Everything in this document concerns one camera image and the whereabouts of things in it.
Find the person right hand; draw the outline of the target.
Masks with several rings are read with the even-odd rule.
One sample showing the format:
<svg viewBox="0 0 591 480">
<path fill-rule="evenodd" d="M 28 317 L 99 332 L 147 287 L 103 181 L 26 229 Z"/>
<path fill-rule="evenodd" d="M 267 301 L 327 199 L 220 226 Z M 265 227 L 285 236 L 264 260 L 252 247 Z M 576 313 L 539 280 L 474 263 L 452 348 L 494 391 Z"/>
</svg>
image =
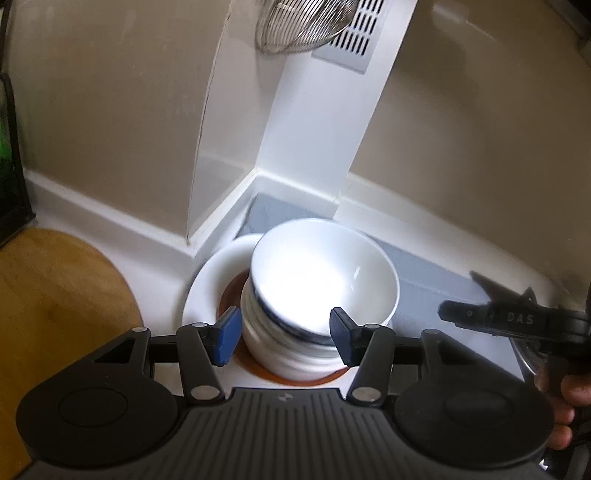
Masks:
<svg viewBox="0 0 591 480">
<path fill-rule="evenodd" d="M 554 411 L 548 447 L 564 450 L 573 439 L 572 424 L 577 409 L 590 406 L 590 375 L 571 375 L 563 360 L 550 358 L 537 371 L 534 383 L 546 395 Z"/>
</svg>

